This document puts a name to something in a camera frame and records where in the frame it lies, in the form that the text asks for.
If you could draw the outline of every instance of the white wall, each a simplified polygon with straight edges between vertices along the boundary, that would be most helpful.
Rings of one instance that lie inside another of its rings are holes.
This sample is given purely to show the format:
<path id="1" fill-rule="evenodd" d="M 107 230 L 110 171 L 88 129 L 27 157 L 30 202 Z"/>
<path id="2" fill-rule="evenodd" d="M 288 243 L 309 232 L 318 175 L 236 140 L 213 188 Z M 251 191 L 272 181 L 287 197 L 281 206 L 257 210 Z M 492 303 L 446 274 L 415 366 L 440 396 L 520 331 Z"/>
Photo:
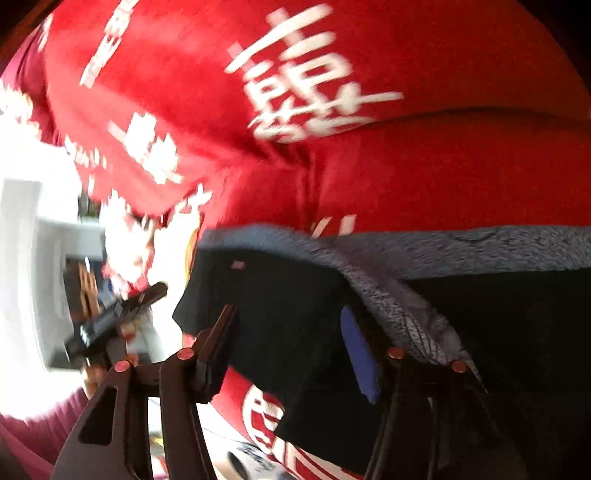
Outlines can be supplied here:
<path id="1" fill-rule="evenodd" d="M 33 245 L 41 184 L 5 180 L 0 197 L 0 411 L 30 416 L 80 385 L 77 373 L 43 367 L 34 318 Z"/>
<path id="2" fill-rule="evenodd" d="M 0 413 L 32 416 L 81 384 L 76 372 L 48 373 L 37 344 L 33 286 L 37 214 L 72 220 L 80 181 L 63 149 L 23 135 L 0 115 Z M 53 276 L 53 269 L 41 271 Z"/>

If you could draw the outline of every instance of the black cloth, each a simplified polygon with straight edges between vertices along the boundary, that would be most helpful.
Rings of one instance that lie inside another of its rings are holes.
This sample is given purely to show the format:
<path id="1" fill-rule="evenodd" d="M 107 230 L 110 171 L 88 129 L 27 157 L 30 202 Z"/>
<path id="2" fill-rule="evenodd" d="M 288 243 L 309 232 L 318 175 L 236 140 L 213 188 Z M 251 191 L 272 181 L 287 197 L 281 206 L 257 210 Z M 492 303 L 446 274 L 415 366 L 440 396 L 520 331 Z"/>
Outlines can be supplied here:
<path id="1" fill-rule="evenodd" d="M 200 249 L 173 318 L 196 335 L 225 304 L 240 327 L 230 364 L 285 407 L 276 434 L 364 473 L 381 412 L 359 391 L 340 331 L 343 306 L 366 317 L 335 270 L 247 249 Z"/>
<path id="2" fill-rule="evenodd" d="M 591 270 L 408 284 L 457 330 L 532 480 L 590 478 Z"/>

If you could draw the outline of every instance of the red fabric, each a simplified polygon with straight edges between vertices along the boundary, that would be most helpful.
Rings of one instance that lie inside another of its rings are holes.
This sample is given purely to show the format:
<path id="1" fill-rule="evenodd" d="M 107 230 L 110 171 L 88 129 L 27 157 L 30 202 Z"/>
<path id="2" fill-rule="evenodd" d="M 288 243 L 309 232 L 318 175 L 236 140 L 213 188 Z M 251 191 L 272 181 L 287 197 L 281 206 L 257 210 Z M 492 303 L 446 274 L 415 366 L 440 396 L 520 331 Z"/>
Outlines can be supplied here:
<path id="1" fill-rule="evenodd" d="M 46 40 L 49 22 L 37 28 L 21 45 L 15 56 L 2 72 L 5 86 L 21 90 L 33 101 L 31 122 L 39 124 L 40 140 L 51 145 L 60 145 L 60 136 L 47 101 L 46 73 L 42 47 Z"/>
<path id="2" fill-rule="evenodd" d="M 88 403 L 82 389 L 45 416 L 19 420 L 0 415 L 0 435 L 31 480 L 49 480 L 68 435 Z"/>
<path id="3" fill-rule="evenodd" d="M 591 225 L 591 131 L 512 112 L 383 122 L 306 145 L 302 171 L 235 170 L 213 186 L 202 231 L 273 223 L 339 233 L 498 225 Z"/>
<path id="4" fill-rule="evenodd" d="M 172 9 L 169 2 L 139 0 L 94 86 L 80 86 L 117 4 L 64 1 L 46 47 L 48 95 L 57 123 L 85 151 L 98 148 L 108 162 L 104 169 L 79 167 L 85 184 L 94 176 L 94 198 L 104 199 L 115 188 L 138 213 L 159 216 L 198 182 L 218 181 L 229 167 L 265 163 L 294 168 L 300 181 L 304 173 L 298 168 L 307 153 L 294 145 L 255 140 L 257 122 L 248 125 L 256 113 L 244 93 L 244 72 L 224 70 L 235 43 L 247 48 L 270 31 L 266 15 L 285 7 L 293 17 L 317 3 L 226 0 L 185 2 Z M 332 43 L 295 62 L 334 53 L 352 71 L 318 85 L 318 92 L 331 100 L 345 83 L 357 82 L 361 95 L 404 94 L 402 100 L 361 105 L 354 116 L 384 120 L 490 106 L 587 117 L 591 99 L 574 68 L 544 27 L 512 0 L 346 0 L 332 8 L 300 32 L 308 38 L 332 32 Z M 279 72 L 284 62 L 278 58 L 285 49 L 280 40 L 254 54 L 255 63 L 273 62 L 261 78 Z M 272 107 L 277 110 L 290 94 L 273 99 Z M 294 97 L 295 106 L 305 105 L 301 97 Z M 107 131 L 111 121 L 126 131 L 133 113 L 146 112 L 158 120 L 156 134 L 170 134 L 176 144 L 181 184 L 156 185 Z M 333 111 L 329 118 L 334 116 L 339 114 Z M 309 118 L 297 115 L 290 122 L 302 126 Z"/>

